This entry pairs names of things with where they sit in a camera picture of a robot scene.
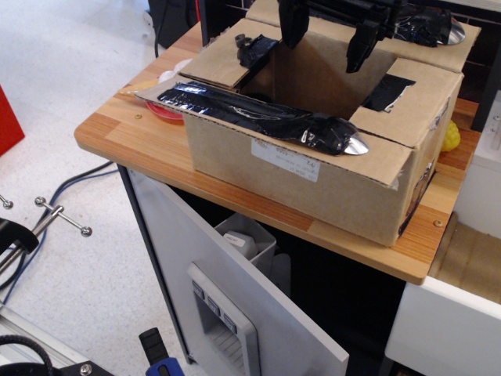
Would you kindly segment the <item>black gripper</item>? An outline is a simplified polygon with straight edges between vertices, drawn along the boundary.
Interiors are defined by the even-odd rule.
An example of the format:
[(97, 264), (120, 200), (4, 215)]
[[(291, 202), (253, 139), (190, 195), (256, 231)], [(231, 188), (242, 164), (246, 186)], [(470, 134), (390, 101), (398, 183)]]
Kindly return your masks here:
[(294, 49), (308, 31), (310, 13), (321, 14), (355, 27), (346, 53), (349, 74), (358, 72), (376, 44), (392, 38), (399, 13), (407, 1), (279, 1), (283, 43)]

